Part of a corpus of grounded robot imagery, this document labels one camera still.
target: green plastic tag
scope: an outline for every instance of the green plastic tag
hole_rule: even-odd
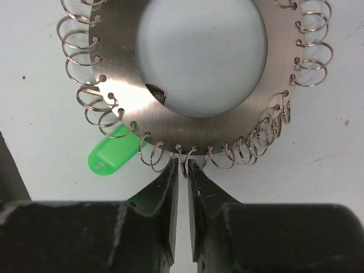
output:
[[[125,125],[116,129],[112,135],[129,132]],[[106,138],[89,155],[88,164],[98,175],[112,175],[138,153],[140,138],[131,133],[124,138]]]

